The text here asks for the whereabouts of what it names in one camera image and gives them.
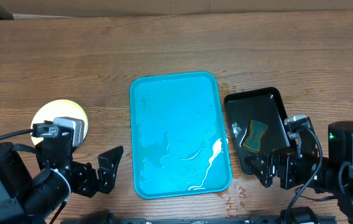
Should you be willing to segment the green yellow sponge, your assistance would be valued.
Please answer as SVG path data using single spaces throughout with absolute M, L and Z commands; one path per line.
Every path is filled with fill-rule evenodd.
M 267 124 L 261 121 L 251 120 L 241 146 L 248 151 L 259 153 L 262 139 L 264 138 L 267 129 Z

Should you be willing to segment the light green plate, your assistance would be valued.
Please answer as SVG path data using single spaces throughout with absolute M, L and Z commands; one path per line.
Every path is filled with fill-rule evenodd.
M 47 103 L 35 114 L 31 126 L 44 121 L 73 129 L 73 147 L 83 144 L 89 127 L 87 114 L 79 104 L 71 100 L 54 100 Z

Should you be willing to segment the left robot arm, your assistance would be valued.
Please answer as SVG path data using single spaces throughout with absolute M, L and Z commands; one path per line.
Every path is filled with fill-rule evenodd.
M 73 160 L 70 132 L 44 138 L 35 147 L 8 141 L 30 132 L 0 136 L 0 223 L 44 223 L 61 212 L 72 193 L 92 197 L 114 188 L 122 146 L 100 154 L 94 169 Z

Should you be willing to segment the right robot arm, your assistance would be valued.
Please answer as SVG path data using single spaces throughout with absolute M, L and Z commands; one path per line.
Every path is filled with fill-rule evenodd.
M 353 223 L 353 121 L 338 121 L 328 126 L 328 157 L 309 118 L 285 120 L 288 137 L 294 146 L 275 149 L 256 156 L 247 156 L 245 164 L 268 187 L 274 176 L 280 187 L 294 189 L 295 196 L 281 213 L 282 223 L 319 223 L 316 216 L 293 205 L 307 188 L 317 194 L 329 193 L 337 200 L 340 211 Z

